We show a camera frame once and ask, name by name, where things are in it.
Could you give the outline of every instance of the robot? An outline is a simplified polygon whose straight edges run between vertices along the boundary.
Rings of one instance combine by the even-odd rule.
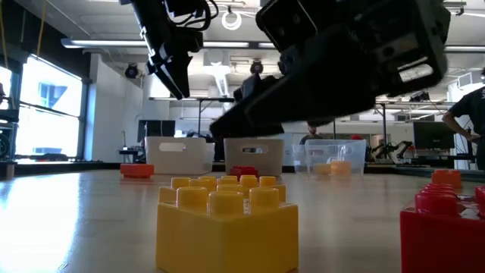
[[[218,13],[215,2],[209,0],[216,14],[206,0],[119,1],[133,6],[149,50],[147,72],[177,99],[189,97],[188,52],[202,49],[202,31]],[[171,20],[188,14],[183,22]],[[280,52],[283,76],[250,76],[240,87],[242,99],[211,132],[257,137],[280,133],[283,122],[319,126],[373,108],[377,96],[434,86],[447,71],[450,17],[443,0],[270,0],[256,23]],[[194,22],[202,26],[190,27]],[[433,72],[400,77],[422,65]]]

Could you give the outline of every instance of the robotic arm camera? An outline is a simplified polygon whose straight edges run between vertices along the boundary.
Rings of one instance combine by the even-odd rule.
[[[181,99],[189,96],[187,52],[202,47],[210,24],[205,0],[131,0],[149,47],[149,71]],[[205,14],[201,29],[174,25],[173,15]],[[211,125],[217,136],[278,133],[282,122],[322,125],[438,84],[447,70],[444,44],[451,14],[443,0],[271,0],[256,23],[280,52],[281,78],[253,74],[242,99]],[[403,79],[420,66],[426,76]]]

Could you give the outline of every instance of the ceiling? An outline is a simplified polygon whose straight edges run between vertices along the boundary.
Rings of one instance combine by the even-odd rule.
[[[40,16],[43,0],[16,0],[29,11]],[[448,44],[483,45],[485,46],[485,2],[483,0],[466,1],[465,14],[452,16]],[[245,1],[245,8],[234,8],[244,11],[242,24],[237,30],[223,27],[222,14],[227,10],[221,7],[222,13],[214,19],[211,27],[204,32],[207,40],[223,41],[267,41],[266,36],[257,28],[252,18],[258,10],[259,0]],[[228,16],[227,21],[235,20]],[[120,6],[110,0],[48,0],[46,21],[72,39],[139,39],[139,27],[130,5]],[[111,49],[104,59],[118,67],[127,63],[143,63],[146,59],[145,49]],[[243,56],[248,59],[261,59],[265,70],[276,70],[279,55],[274,50],[229,50],[230,56]],[[435,89],[430,90],[433,99],[446,97],[447,85],[470,69],[481,69],[485,58],[478,54],[448,55],[449,76]],[[214,85],[214,78],[202,69],[203,52],[194,55],[189,67],[191,89],[204,89]],[[247,64],[236,62],[228,76],[229,84],[239,85],[249,75]]]

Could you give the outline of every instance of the red lego block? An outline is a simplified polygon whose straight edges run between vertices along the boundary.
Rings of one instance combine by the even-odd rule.
[[[125,178],[149,179],[155,173],[155,166],[150,164],[121,164],[120,173]]]
[[[240,179],[241,175],[254,175],[258,177],[258,170],[254,167],[233,166],[230,169],[230,175],[237,176],[237,179]]]
[[[476,187],[475,196],[477,197],[478,211],[485,218],[485,187]]]
[[[485,270],[485,218],[477,196],[456,196],[446,185],[427,185],[401,211],[402,273],[479,273]]]
[[[433,184],[450,184],[455,189],[462,188],[462,174],[457,170],[435,170],[431,175]]]

